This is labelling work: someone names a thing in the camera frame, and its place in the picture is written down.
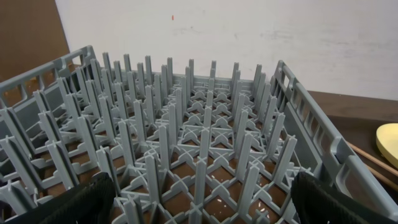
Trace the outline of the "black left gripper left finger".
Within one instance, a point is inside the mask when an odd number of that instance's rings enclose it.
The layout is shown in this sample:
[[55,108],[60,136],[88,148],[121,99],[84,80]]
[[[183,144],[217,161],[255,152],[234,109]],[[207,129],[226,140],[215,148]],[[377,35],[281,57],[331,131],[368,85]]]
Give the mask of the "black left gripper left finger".
[[82,183],[39,205],[8,224],[100,224],[110,221],[114,182],[106,172],[100,172],[87,183]]

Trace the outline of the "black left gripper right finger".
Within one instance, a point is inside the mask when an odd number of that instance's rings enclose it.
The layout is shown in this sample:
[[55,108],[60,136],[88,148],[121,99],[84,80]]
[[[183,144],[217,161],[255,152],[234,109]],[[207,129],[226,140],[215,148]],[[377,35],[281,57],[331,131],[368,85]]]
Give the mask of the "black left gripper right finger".
[[394,223],[316,177],[299,172],[292,181],[290,195],[301,223]]

